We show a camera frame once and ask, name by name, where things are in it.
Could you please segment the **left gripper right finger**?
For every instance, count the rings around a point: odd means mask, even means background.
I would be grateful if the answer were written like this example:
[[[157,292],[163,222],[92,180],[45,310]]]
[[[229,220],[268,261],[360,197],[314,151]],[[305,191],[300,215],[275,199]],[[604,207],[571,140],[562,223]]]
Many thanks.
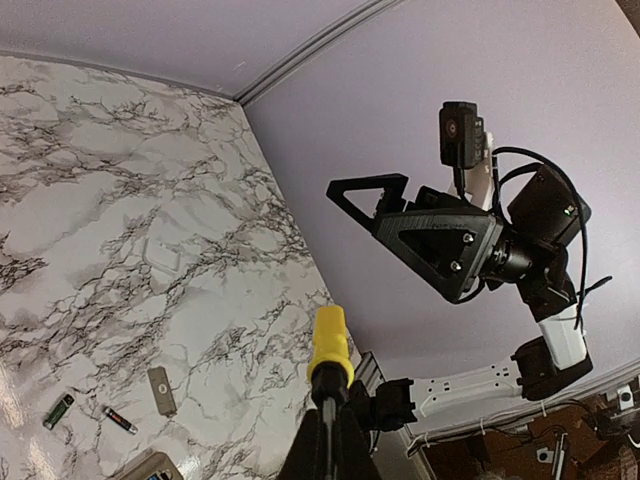
[[[366,401],[347,400],[338,410],[336,478],[374,480],[381,475],[369,453],[376,426]]]

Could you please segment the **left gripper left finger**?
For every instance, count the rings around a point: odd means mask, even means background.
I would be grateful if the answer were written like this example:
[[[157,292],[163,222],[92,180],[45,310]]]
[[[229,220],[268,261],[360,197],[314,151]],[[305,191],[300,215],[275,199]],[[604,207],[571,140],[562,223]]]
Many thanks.
[[[316,409],[308,410],[282,466],[282,480],[323,479],[324,449],[320,414]]]

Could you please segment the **yellow handled screwdriver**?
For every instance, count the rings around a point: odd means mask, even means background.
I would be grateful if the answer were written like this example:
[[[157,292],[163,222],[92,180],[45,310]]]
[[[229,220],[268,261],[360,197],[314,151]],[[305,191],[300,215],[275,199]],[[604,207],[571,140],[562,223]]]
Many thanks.
[[[316,313],[313,354],[307,369],[311,398],[319,409],[325,449],[323,479],[336,478],[339,407],[347,401],[355,370],[351,362],[346,317],[338,305],[321,307]]]

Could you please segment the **small white remote control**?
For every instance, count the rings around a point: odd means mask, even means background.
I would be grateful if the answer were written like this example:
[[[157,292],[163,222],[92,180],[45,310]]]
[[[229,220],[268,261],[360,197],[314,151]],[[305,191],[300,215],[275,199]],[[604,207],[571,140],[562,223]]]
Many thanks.
[[[119,473],[111,476],[111,479],[183,480],[184,477],[166,453],[150,451],[148,455],[130,462]]]

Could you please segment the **grey battery cover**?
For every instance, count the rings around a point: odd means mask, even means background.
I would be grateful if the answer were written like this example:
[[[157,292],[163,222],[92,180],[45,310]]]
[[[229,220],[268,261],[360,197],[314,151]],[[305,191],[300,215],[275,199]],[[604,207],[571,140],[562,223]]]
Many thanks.
[[[158,413],[167,418],[175,416],[177,407],[165,368],[150,368],[147,370],[147,376]]]

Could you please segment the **black battery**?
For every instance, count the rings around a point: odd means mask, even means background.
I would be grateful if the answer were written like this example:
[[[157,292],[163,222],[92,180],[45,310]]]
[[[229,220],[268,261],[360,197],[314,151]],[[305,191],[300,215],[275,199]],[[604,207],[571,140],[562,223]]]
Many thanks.
[[[120,415],[111,407],[105,406],[103,408],[103,412],[108,419],[113,421],[116,425],[124,429],[126,432],[132,435],[136,435],[138,433],[138,429],[133,423],[125,419],[122,415]]]
[[[48,412],[43,421],[43,426],[47,430],[53,430],[74,402],[75,399],[71,394],[64,394]]]

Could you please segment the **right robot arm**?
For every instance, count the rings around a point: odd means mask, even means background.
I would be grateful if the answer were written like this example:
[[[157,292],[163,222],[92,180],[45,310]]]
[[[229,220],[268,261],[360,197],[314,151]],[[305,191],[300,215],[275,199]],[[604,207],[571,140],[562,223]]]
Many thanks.
[[[523,397],[537,401],[593,368],[575,327],[579,297],[567,272],[567,247],[579,217],[591,211],[548,166],[516,171],[531,177],[510,203],[508,220],[427,186],[407,201],[402,174],[333,180],[327,196],[452,304],[482,288],[516,285],[543,333],[512,357]]]

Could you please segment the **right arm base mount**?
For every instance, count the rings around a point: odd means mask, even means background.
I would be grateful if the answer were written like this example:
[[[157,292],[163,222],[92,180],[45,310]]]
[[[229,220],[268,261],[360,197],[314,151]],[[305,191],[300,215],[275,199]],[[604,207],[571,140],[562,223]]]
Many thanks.
[[[348,405],[361,430],[392,432],[416,423],[416,404],[410,392],[413,385],[414,381],[408,378],[383,382],[371,396],[364,383],[356,380],[349,390]]]

